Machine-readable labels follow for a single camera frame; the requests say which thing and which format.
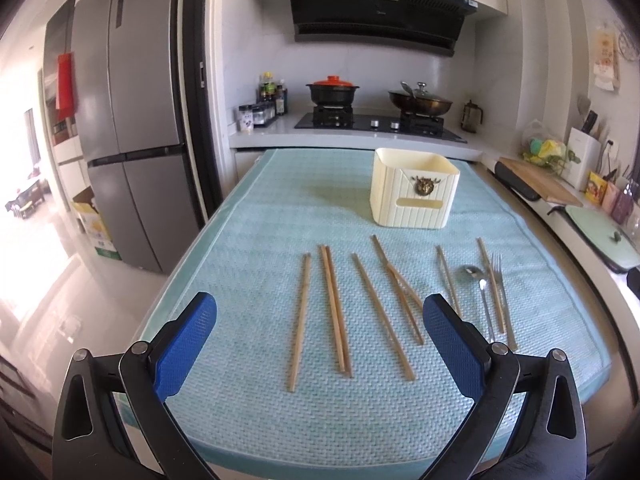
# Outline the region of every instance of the black cooktop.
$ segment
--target black cooktop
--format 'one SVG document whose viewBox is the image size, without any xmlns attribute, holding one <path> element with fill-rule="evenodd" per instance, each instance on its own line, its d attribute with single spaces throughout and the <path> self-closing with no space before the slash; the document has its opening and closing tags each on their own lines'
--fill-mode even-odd
<svg viewBox="0 0 640 480">
<path fill-rule="evenodd" d="M 300 122 L 296 124 L 295 128 L 307 130 L 356 130 L 359 132 L 415 135 L 466 144 L 465 139 L 442 126 L 442 118 L 424 118 L 421 116 L 412 118 L 403 116 L 400 118 L 353 113 L 345 114 L 341 113 L 342 110 L 335 110 L 335 113 L 328 114 L 326 112 L 327 110 L 328 108 L 326 108 L 322 114 L 318 114 L 318 112 L 316 112 L 316 114 L 305 114 Z"/>
</svg>

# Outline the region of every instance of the wooden cutting board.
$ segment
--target wooden cutting board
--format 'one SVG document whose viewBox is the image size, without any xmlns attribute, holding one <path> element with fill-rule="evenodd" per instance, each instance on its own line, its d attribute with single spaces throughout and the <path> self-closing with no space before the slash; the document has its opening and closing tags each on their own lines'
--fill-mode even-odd
<svg viewBox="0 0 640 480">
<path fill-rule="evenodd" d="M 565 189 L 556 177 L 542 170 L 542 168 L 529 164 L 524 160 L 513 160 L 503 156 L 499 161 L 526 182 L 531 189 L 542 197 L 542 200 L 582 207 L 580 200 Z"/>
</svg>

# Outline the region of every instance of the wooden chopstick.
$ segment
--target wooden chopstick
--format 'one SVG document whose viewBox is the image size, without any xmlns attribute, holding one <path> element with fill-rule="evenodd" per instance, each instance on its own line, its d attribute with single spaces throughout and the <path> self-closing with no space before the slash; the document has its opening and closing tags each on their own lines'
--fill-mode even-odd
<svg viewBox="0 0 640 480">
<path fill-rule="evenodd" d="M 484 266 L 489 273 L 489 280 L 491 281 L 491 293 L 494 297 L 494 306 L 498 317 L 498 323 L 500 324 L 500 332 L 504 334 L 506 325 L 504 323 L 504 315 L 502 314 L 502 301 L 500 299 L 500 290 L 498 290 L 498 284 L 495 281 L 494 266 L 491 264 L 489 254 L 486 252 L 484 246 L 484 240 L 478 238 L 478 245 L 480 246 L 480 252 L 482 253 L 482 259 L 484 260 Z"/>
<path fill-rule="evenodd" d="M 447 277 L 447 283 L 449 283 L 449 291 L 451 293 L 451 299 L 453 300 L 453 305 L 456 308 L 456 313 L 458 317 L 462 319 L 462 310 L 460 309 L 460 303 L 458 302 L 458 295 L 456 294 L 456 285 L 453 282 L 451 277 L 451 272 L 449 271 L 449 266 L 447 265 L 447 258 L 444 255 L 444 251 L 442 247 L 439 245 L 436 246 L 436 251 L 438 251 L 438 256 L 440 257 L 440 261 L 442 263 L 442 267 L 444 267 L 444 274 Z"/>
<path fill-rule="evenodd" d="M 411 311 L 411 307 L 409 307 L 409 303 L 406 300 L 406 296 L 402 291 L 402 287 L 400 286 L 400 282 L 396 278 L 394 272 L 387 266 L 389 263 L 388 258 L 386 257 L 385 250 L 382 248 L 380 241 L 376 235 L 372 235 L 371 239 L 373 240 L 373 244 L 376 246 L 376 250 L 378 251 L 378 256 L 382 260 L 382 264 L 385 266 L 386 272 L 388 272 L 389 277 L 391 278 L 391 283 L 394 284 L 394 289 L 396 290 L 396 296 L 398 296 L 398 300 L 402 305 L 402 309 L 404 310 L 406 316 L 409 318 L 409 322 L 414 329 L 415 336 L 418 339 L 418 343 L 424 345 L 424 339 L 422 338 L 422 334 L 420 333 L 420 329 L 418 328 L 418 324 L 415 322 L 414 313 Z"/>
<path fill-rule="evenodd" d="M 398 336 L 396 336 L 396 333 L 394 332 L 394 328 L 391 326 L 391 322 L 389 321 L 389 318 L 386 316 L 385 309 L 382 306 L 382 303 L 380 303 L 380 299 L 376 294 L 376 289 L 373 288 L 373 285 L 371 284 L 371 280 L 367 276 L 367 271 L 362 266 L 362 263 L 360 262 L 360 259 L 356 253 L 353 253 L 353 259 L 356 262 L 356 265 L 358 266 L 358 270 L 360 271 L 362 280 L 367 286 L 367 290 L 369 291 L 371 301 L 373 302 L 373 304 L 376 307 L 376 310 L 378 311 L 380 320 L 385 325 L 387 331 L 389 332 L 389 335 L 391 336 L 391 340 L 393 341 L 394 347 L 396 348 L 396 353 L 400 358 L 400 361 L 402 363 L 402 367 L 404 368 L 404 373 L 406 374 L 407 379 L 409 379 L 410 381 L 415 381 L 414 370 L 411 368 L 411 364 L 409 363 L 409 359 L 406 358 L 406 355 L 404 354 L 404 350 L 402 350 L 402 345 L 398 341 Z"/>
<path fill-rule="evenodd" d="M 338 280 L 335 277 L 334 260 L 331 257 L 331 248 L 324 246 L 326 257 L 329 261 L 329 272 L 331 272 L 331 282 L 334 286 L 335 309 L 338 314 L 338 325 L 340 326 L 340 336 L 342 339 L 342 352 L 344 353 L 344 368 L 351 379 L 353 379 L 353 369 L 351 368 L 351 356 L 349 354 L 349 339 L 347 338 L 347 327 L 344 323 L 344 313 L 342 312 L 342 301 L 338 291 Z"/>
<path fill-rule="evenodd" d="M 335 351 L 338 354 L 338 368 L 344 372 L 344 350 L 342 349 L 342 336 L 340 335 L 340 324 L 338 323 L 338 311 L 335 306 L 334 285 L 331 279 L 329 259 L 326 254 L 326 247 L 320 246 L 322 262 L 324 263 L 324 275 L 326 276 L 326 290 L 329 294 L 329 307 L 331 309 L 331 319 L 334 322 Z"/>
<path fill-rule="evenodd" d="M 420 307 L 420 310 L 422 310 L 422 307 L 424 306 L 424 300 L 420 299 L 420 295 L 418 295 L 418 293 L 414 290 L 414 288 L 411 285 L 409 285 L 409 282 L 404 278 L 402 274 L 400 274 L 400 271 L 397 270 L 391 262 L 387 262 L 386 266 L 389 270 L 391 270 L 391 272 L 394 274 L 396 279 L 400 283 L 402 283 L 402 286 L 404 286 L 406 291 L 409 293 L 409 296 L 411 296 L 412 300 L 414 300 L 415 303 L 417 303 L 417 305 Z"/>
<path fill-rule="evenodd" d="M 302 355 L 302 342 L 305 338 L 306 303 L 309 297 L 309 281 L 311 279 L 311 253 L 305 254 L 303 259 L 302 293 L 300 294 L 300 312 L 298 313 L 298 330 L 296 343 L 293 350 L 293 362 L 291 377 L 289 378 L 289 391 L 296 391 L 298 370 L 300 369 L 300 356 Z"/>
</svg>

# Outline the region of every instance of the metal screw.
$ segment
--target metal screw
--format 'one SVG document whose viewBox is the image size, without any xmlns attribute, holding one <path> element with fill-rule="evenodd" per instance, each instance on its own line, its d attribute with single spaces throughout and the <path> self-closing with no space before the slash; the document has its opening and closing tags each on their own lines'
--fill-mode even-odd
<svg viewBox="0 0 640 480">
<path fill-rule="evenodd" d="M 554 348 L 551 355 L 556 361 L 566 361 L 566 354 L 559 348 Z"/>
<path fill-rule="evenodd" d="M 149 348 L 149 344 L 144 341 L 137 341 L 131 346 L 131 353 L 135 355 L 142 355 Z"/>
<path fill-rule="evenodd" d="M 509 352 L 509 347 L 504 343 L 500 343 L 498 341 L 497 343 L 491 345 L 491 350 L 494 354 L 507 355 L 507 353 Z"/>
<path fill-rule="evenodd" d="M 86 348 L 81 348 L 74 352 L 73 360 L 78 362 L 84 361 L 84 359 L 86 358 L 86 355 L 87 355 Z"/>
</svg>

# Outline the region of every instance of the blue gripper pad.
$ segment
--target blue gripper pad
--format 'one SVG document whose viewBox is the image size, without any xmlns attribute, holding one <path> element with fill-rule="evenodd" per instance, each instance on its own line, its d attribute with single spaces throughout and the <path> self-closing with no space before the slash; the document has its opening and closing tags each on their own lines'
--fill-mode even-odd
<svg viewBox="0 0 640 480">
<path fill-rule="evenodd" d="M 424 300 L 422 320 L 460 393 L 478 402 L 491 365 L 482 336 L 478 338 L 475 327 L 463 322 L 440 294 Z"/>
<path fill-rule="evenodd" d="M 158 333 L 160 341 L 154 357 L 154 390 L 160 402 L 180 391 L 196 357 L 216 324 L 218 308 L 213 296 L 197 293 L 178 319 L 166 323 Z"/>
</svg>

